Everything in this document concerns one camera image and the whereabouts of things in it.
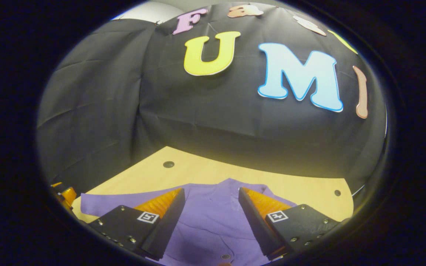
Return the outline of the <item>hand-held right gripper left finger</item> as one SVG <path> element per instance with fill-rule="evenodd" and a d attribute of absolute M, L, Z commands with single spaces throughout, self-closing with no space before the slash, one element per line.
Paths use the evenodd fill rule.
<path fill-rule="evenodd" d="M 131 253 L 159 261 L 164 256 L 185 202 L 184 188 L 177 188 L 134 208 L 119 205 L 88 226 Z"/>

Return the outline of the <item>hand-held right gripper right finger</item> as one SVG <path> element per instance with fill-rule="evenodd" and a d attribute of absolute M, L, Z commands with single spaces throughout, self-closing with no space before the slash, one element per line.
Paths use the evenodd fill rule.
<path fill-rule="evenodd" d="M 307 204 L 291 207 L 245 187 L 239 188 L 239 203 L 269 260 L 306 252 L 339 224 Z"/>

